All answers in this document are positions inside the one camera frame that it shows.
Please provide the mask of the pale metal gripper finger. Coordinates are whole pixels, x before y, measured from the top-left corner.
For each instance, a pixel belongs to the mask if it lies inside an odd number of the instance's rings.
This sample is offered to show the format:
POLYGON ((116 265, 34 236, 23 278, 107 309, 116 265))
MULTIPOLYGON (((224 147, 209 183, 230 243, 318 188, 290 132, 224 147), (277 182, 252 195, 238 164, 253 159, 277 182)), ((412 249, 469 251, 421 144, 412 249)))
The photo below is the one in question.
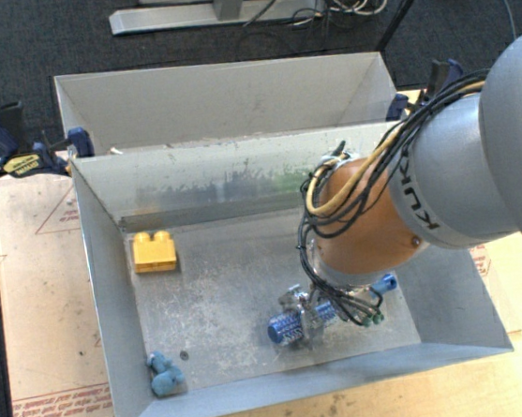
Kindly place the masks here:
POLYGON ((322 340, 324 321, 316 312, 302 313, 300 316, 304 344, 316 344, 322 340))
POLYGON ((291 286, 277 299, 281 312, 298 314, 311 308, 311 298, 308 290, 302 289, 300 284, 291 286))

